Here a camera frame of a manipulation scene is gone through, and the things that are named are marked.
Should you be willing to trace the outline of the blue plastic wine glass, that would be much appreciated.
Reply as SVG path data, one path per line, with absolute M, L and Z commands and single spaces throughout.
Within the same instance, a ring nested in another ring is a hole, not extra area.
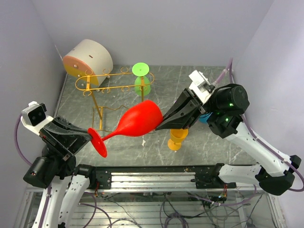
M 203 123 L 203 124 L 206 124 L 207 123 L 207 120 L 208 118 L 211 116 L 211 113 L 208 113 L 208 114 L 203 114 L 199 117 L 199 122 Z

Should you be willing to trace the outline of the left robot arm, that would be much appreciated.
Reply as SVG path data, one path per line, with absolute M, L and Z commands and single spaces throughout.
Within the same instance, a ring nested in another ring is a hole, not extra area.
M 46 144 L 23 177 L 43 189 L 33 227 L 67 228 L 84 192 L 99 184 L 96 167 L 77 165 L 76 153 L 88 142 L 100 152 L 105 147 L 102 138 L 95 129 L 80 129 L 60 116 L 44 115 L 31 121 L 23 114 L 20 120 Z

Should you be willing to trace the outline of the green plastic wine glass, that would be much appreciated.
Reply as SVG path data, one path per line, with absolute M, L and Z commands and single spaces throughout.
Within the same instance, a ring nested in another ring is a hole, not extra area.
M 149 71 L 149 66 L 143 62 L 136 63 L 132 67 L 132 73 L 136 76 L 134 90 L 141 97 L 147 96 L 151 91 L 150 81 L 147 77 Z

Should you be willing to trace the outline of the red plastic wine glass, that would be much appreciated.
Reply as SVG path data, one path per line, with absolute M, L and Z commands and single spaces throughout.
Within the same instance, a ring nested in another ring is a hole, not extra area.
M 95 150 L 105 158 L 107 157 L 107 149 L 104 141 L 117 135 L 143 136 L 155 130 L 162 121 L 163 116 L 158 105 L 151 100 L 145 100 L 127 110 L 120 119 L 117 128 L 107 136 L 102 138 L 93 128 L 89 128 L 87 132 L 92 137 L 91 143 Z

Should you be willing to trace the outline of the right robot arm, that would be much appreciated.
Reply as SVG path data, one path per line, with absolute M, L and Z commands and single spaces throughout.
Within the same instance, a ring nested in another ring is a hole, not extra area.
M 202 114 L 209 114 L 207 123 L 210 130 L 240 147 L 257 162 L 255 165 L 217 163 L 209 177 L 213 187 L 220 188 L 224 184 L 240 182 L 258 185 L 276 196 L 293 190 L 301 158 L 275 149 L 247 125 L 242 117 L 249 107 L 245 88 L 238 84 L 228 84 L 219 88 L 212 87 L 206 92 L 206 100 L 203 101 L 203 97 L 199 96 L 200 90 L 195 90 L 192 86 L 184 89 L 156 130 L 189 129 Z

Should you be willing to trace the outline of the yellow plastic wine glass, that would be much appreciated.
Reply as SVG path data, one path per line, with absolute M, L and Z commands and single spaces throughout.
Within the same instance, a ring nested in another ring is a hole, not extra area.
M 171 129 L 170 139 L 168 140 L 168 147 L 172 151 L 177 151 L 181 148 L 182 142 L 188 135 L 188 129 Z

